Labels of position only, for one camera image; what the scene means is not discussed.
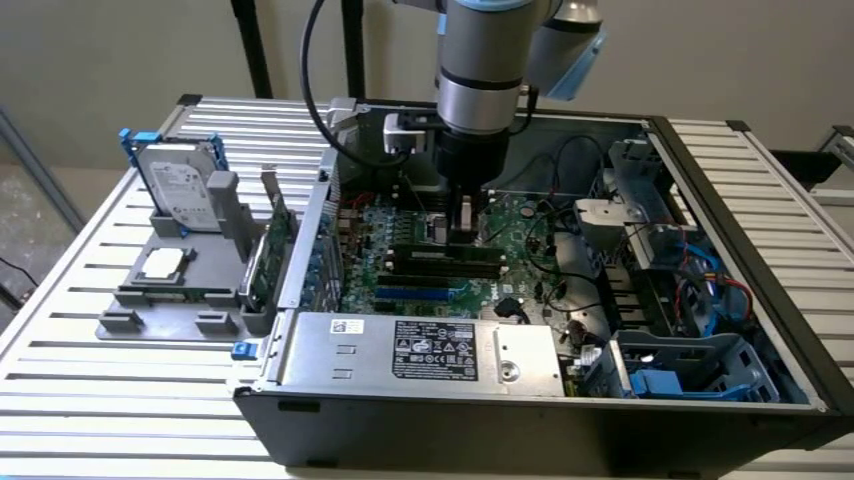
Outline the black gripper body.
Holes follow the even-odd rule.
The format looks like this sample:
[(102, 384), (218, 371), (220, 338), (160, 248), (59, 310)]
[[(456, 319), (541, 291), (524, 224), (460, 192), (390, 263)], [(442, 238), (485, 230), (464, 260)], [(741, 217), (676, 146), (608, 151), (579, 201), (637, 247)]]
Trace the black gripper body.
[(498, 177), (509, 138), (508, 129), (488, 135), (452, 129), (434, 134), (434, 167), (445, 180), (449, 201), (476, 196), (481, 186)]

